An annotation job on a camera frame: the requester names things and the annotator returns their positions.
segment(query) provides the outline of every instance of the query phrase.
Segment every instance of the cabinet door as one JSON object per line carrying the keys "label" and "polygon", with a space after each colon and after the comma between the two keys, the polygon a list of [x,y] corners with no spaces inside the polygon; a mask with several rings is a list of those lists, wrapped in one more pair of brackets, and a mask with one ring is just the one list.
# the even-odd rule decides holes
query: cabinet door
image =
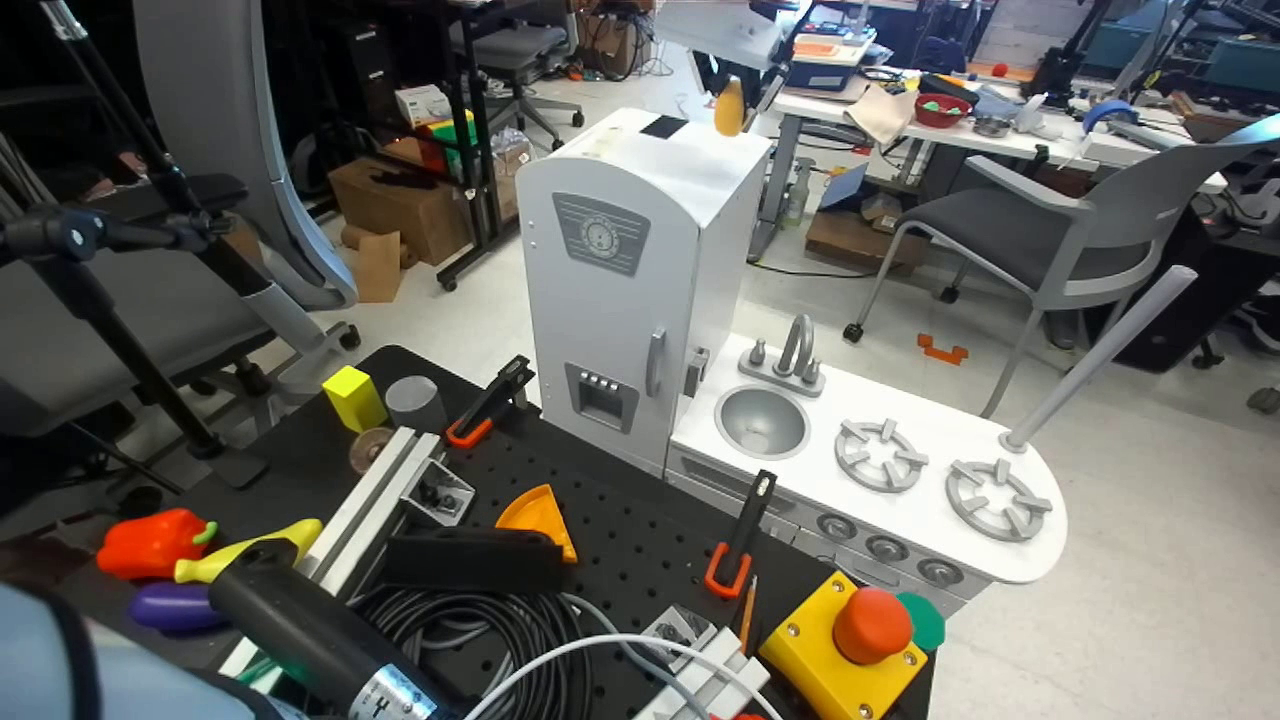
{"label": "cabinet door", "polygon": [[546,162],[520,172],[520,217],[550,420],[660,466],[696,281],[688,213],[622,170]]}

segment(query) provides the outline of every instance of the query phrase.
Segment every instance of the purple handle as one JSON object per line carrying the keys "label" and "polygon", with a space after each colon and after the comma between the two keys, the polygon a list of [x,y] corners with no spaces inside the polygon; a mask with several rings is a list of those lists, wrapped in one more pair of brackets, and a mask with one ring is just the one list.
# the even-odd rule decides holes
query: purple handle
{"label": "purple handle", "polygon": [[164,637],[199,637],[227,628],[227,620],[210,603],[206,586],[149,586],[131,595],[128,618]]}

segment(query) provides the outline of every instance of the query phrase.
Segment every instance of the toy stove burner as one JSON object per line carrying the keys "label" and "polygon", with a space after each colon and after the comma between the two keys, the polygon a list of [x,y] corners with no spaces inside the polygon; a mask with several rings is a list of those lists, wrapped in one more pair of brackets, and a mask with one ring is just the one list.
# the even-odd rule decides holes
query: toy stove burner
{"label": "toy stove burner", "polygon": [[905,434],[897,434],[891,420],[883,420],[883,426],[840,426],[838,466],[843,467],[843,478],[853,478],[874,492],[907,492],[915,490],[928,456],[915,452],[915,443]]}
{"label": "toy stove burner", "polygon": [[1041,537],[1051,505],[1012,478],[1007,461],[953,466],[949,499],[958,515],[1004,544],[1028,544]]}

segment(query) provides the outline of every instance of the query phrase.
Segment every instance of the desk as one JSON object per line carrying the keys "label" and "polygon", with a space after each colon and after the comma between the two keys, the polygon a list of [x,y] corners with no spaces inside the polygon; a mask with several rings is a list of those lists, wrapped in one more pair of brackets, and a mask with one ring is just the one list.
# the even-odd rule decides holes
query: desk
{"label": "desk", "polygon": [[[809,94],[790,94],[790,87],[778,94],[771,112],[781,112],[784,121],[781,121],[781,142],[778,142],[778,156],[771,156],[771,172],[770,172],[770,188],[766,188],[766,209],[762,209],[762,223],[758,223],[749,259],[762,259],[781,229],[784,188],[790,188],[790,175],[796,165],[796,143],[802,143],[803,125],[850,125],[843,110],[850,104],[840,104],[840,99],[821,99]],[[878,182],[887,182],[891,188],[913,188],[936,143],[986,153],[986,156],[1007,156],[1007,162],[1046,162],[1046,165],[1079,170],[1079,172],[1127,170],[1127,165],[1142,165],[1145,156],[1151,156],[1150,147],[1127,143],[1127,142],[1113,135],[1107,127],[1095,127],[1094,135],[1086,135],[1079,125],[1062,112],[1046,117],[1046,135],[1021,135],[1021,132],[980,135],[980,132],[972,132],[972,121],[965,121],[958,127],[925,127],[913,121],[900,135],[907,142],[907,162],[887,175],[874,172]]]}
{"label": "desk", "polygon": [[[403,349],[381,349],[365,361],[365,373],[381,390],[390,390],[397,378],[431,378],[447,411],[460,411],[476,398],[468,382]],[[348,440],[354,438],[315,398],[260,443],[251,443],[257,456],[273,461],[269,481],[243,492],[210,484],[195,490],[183,505],[217,515],[227,537],[266,532],[303,512],[331,515],[331,509],[355,484],[355,472],[343,461]],[[728,515],[696,505],[694,497],[580,443],[577,438],[538,418],[506,426],[473,456],[447,456],[447,467],[473,481],[481,492],[468,512],[468,524],[476,527],[489,527],[516,492],[550,481],[580,548],[580,570],[570,579],[580,595],[608,609],[622,628],[635,632],[668,603],[686,603],[722,624],[728,620],[734,609],[710,599],[710,594],[702,587],[710,548],[725,537]],[[758,570],[758,639],[766,639],[766,632],[771,632],[830,575],[830,570],[771,537],[758,542]],[[164,639],[156,632],[145,632],[128,624],[131,587],[102,575],[97,570],[75,571],[60,594],[79,611],[188,667],[217,667],[217,660],[242,639],[236,632],[220,632],[210,639]],[[900,720],[928,718],[933,667],[936,660],[900,701]],[[593,678],[600,707],[593,718],[634,718],[629,707],[639,707],[658,697],[653,679],[645,679],[629,664],[604,664],[604,656]],[[770,697],[784,707],[784,718],[803,718],[796,697],[790,697],[781,686],[771,686]]]}

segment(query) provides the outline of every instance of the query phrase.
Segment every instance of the yellow box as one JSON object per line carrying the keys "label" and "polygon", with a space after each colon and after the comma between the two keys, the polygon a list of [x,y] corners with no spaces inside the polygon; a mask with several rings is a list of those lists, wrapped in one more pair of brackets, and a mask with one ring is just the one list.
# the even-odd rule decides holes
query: yellow box
{"label": "yellow box", "polygon": [[850,664],[838,651],[832,624],[853,594],[858,586],[832,571],[762,649],[766,664],[771,664],[821,720],[880,720],[928,664],[915,646],[880,664]]}
{"label": "yellow box", "polygon": [[378,398],[371,378],[354,370],[354,364],[324,382],[324,398],[330,398],[335,420],[343,420],[348,434],[368,434],[368,428],[381,428],[390,420],[390,410]]}

